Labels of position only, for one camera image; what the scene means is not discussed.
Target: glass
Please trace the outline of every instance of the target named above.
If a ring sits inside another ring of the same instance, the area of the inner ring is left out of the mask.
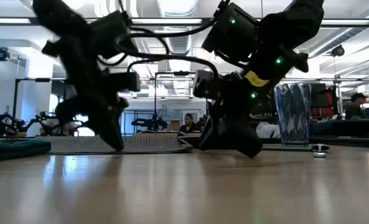
[[[283,148],[309,148],[311,87],[308,84],[274,88]]]

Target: wire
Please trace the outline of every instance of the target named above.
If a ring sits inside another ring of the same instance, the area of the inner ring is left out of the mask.
[[[221,53],[221,52],[220,52],[220,51],[218,51],[218,50],[216,50],[216,51],[215,51],[215,54],[216,54],[217,56],[219,56],[221,59],[223,59],[225,62],[228,62],[228,63],[230,63],[230,64],[232,64],[232,65],[235,65],[235,66],[237,66],[237,67],[240,67],[240,68],[242,68],[242,69],[246,69],[246,65],[244,65],[244,64],[242,64],[242,63],[240,63],[240,62],[236,62],[236,61],[234,61],[234,60],[230,59],[229,57],[227,57],[225,54]]]
[[[119,7],[121,8],[121,12],[123,12],[123,11],[124,11],[124,9],[123,9],[123,3],[122,3],[122,0],[119,0]]]
[[[121,37],[118,37],[116,39],[117,44],[116,44],[116,48],[123,53],[126,53],[128,55],[134,56],[134,57],[141,57],[141,58],[149,58],[153,61],[158,61],[158,60],[185,60],[185,61],[189,61],[189,62],[197,62],[203,65],[206,65],[208,67],[210,67],[210,69],[213,71],[213,75],[216,79],[218,79],[218,71],[216,69],[216,67],[214,66],[214,64],[210,63],[207,60],[204,59],[200,59],[200,58],[196,58],[196,57],[188,57],[188,56],[181,56],[181,55],[161,55],[161,54],[146,54],[146,53],[141,53],[141,52],[137,52],[135,50],[130,50],[127,49],[126,47],[120,45],[119,43],[126,40],[126,39],[131,39],[131,38],[136,38],[136,37],[161,37],[159,36],[159,34],[128,34],[128,35],[123,35]]]
[[[123,9],[123,3],[122,0],[119,0],[119,5],[121,6],[121,9]],[[148,58],[150,60],[140,60],[143,63],[144,62],[155,62],[158,60],[185,60],[185,61],[189,61],[189,62],[196,62],[196,63],[200,63],[203,65],[206,65],[208,67],[210,67],[210,69],[213,72],[213,76],[215,79],[218,79],[218,71],[216,69],[216,66],[212,63],[210,63],[207,60],[204,59],[200,59],[200,58],[196,58],[196,57],[189,57],[189,56],[181,56],[181,55],[161,55],[161,54],[146,54],[146,53],[141,53],[141,52],[137,52],[135,50],[131,50],[126,48],[125,46],[122,46],[120,43],[123,42],[124,40],[128,40],[128,39],[132,39],[132,38],[139,38],[139,37],[153,37],[153,38],[157,38],[157,39],[161,39],[161,38],[167,38],[167,37],[183,37],[183,36],[187,36],[187,35],[193,35],[196,34],[198,32],[204,31],[205,29],[209,28],[210,26],[214,25],[214,23],[216,23],[218,19],[218,16],[214,17],[210,22],[206,23],[205,25],[198,27],[196,29],[193,30],[188,30],[185,32],[177,32],[177,33],[168,33],[168,34],[155,34],[153,32],[151,33],[143,33],[143,34],[126,34],[126,35],[122,35],[120,37],[116,38],[116,45],[115,47],[122,53],[131,55],[133,57],[141,57],[141,58]]]
[[[100,56],[97,57],[97,61],[99,61],[100,63],[102,63],[103,65],[106,65],[106,66],[117,66],[119,65],[120,63],[122,63],[126,58],[128,57],[127,54],[124,54],[117,62],[114,62],[114,63],[107,63],[105,62],[104,60],[102,60],[100,58]]]
[[[139,65],[139,64],[142,64],[142,63],[151,63],[151,62],[158,62],[158,61],[160,61],[159,59],[155,59],[155,60],[153,60],[153,59],[144,59],[144,60],[138,60],[138,61],[135,61],[135,62],[132,62],[129,66],[128,66],[128,69],[127,69],[127,73],[129,73],[130,72],[130,70],[132,69],[132,67],[134,66],[134,65]]]
[[[140,31],[140,32],[144,32],[144,33],[147,33],[147,34],[153,34],[153,31],[151,31],[149,29],[145,29],[145,28],[130,27],[129,26],[129,29],[131,29],[132,31]],[[164,46],[164,48],[165,48],[165,54],[169,55],[170,54],[170,50],[169,50],[169,46],[167,45],[166,41],[164,39],[162,39],[162,37],[157,37],[157,39]]]

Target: person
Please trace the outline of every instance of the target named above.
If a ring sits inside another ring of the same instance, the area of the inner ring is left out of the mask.
[[[345,107],[345,119],[365,119],[365,113],[361,109],[361,105],[365,103],[367,97],[363,93],[353,94],[351,103]]]
[[[198,131],[197,126],[194,124],[194,117],[191,113],[186,113],[184,116],[184,125],[180,127],[180,132],[192,133]]]

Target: table surface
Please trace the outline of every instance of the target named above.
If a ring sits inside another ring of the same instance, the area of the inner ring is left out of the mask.
[[[369,223],[369,149],[3,161],[3,223]]]

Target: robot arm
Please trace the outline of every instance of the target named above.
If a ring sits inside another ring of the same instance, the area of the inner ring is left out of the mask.
[[[252,156],[257,154],[261,144],[255,131],[250,130],[246,123],[249,111],[259,102],[259,96],[268,94],[293,66],[308,71],[307,55],[297,54],[293,49],[316,35],[324,15],[323,2],[294,0],[284,12],[270,14],[258,21],[226,0],[220,3],[215,18],[207,26],[181,34],[145,32],[128,35],[128,17],[119,11],[87,24],[61,0],[34,0],[33,8],[40,24],[61,37],[56,43],[49,42],[43,52],[60,57],[71,84],[77,90],[75,101],[85,102],[79,103],[74,108],[75,112],[87,114],[89,128],[116,150],[123,148],[118,120],[128,103],[117,97],[117,89],[106,87],[103,77],[108,77],[110,73],[108,69],[101,70],[97,60],[99,55],[110,58],[122,52],[147,58],[143,62],[178,59],[210,66],[213,76],[199,71],[194,88],[195,96],[215,100],[209,110],[210,116],[200,145],[204,149],[220,146],[242,150],[254,147],[254,152],[249,154]],[[132,37],[162,39],[191,35],[212,25],[202,47],[241,67],[242,72],[218,76],[216,68],[208,61],[178,55],[140,54],[131,41]],[[132,75],[132,79],[138,82],[136,76]],[[61,107],[57,117],[61,123],[66,123],[71,118],[63,114]],[[240,140],[237,143],[246,144],[219,144],[235,139]]]
[[[293,49],[317,34],[323,2],[294,0],[284,12],[260,22],[234,3],[220,4],[221,16],[203,47],[243,70],[218,80],[197,71],[194,96],[215,100],[200,137],[201,149],[236,149],[250,157],[260,152],[262,144],[248,124],[249,113],[292,67],[308,72],[308,55]]]

